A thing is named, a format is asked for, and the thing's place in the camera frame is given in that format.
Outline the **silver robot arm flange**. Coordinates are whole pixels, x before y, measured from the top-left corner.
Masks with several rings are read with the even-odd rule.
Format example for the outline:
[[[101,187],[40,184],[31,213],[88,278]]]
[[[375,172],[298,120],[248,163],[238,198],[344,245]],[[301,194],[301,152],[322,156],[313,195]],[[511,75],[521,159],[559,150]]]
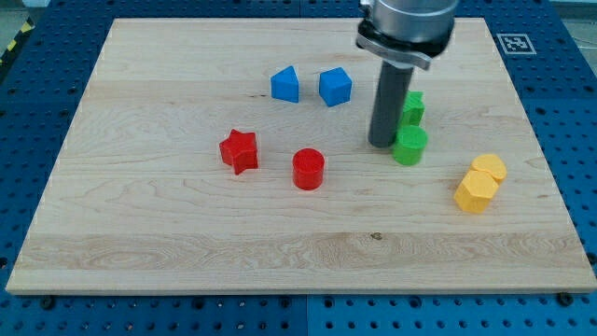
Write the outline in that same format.
[[[359,3],[358,48],[398,68],[427,70],[448,46],[458,0],[367,0]]]

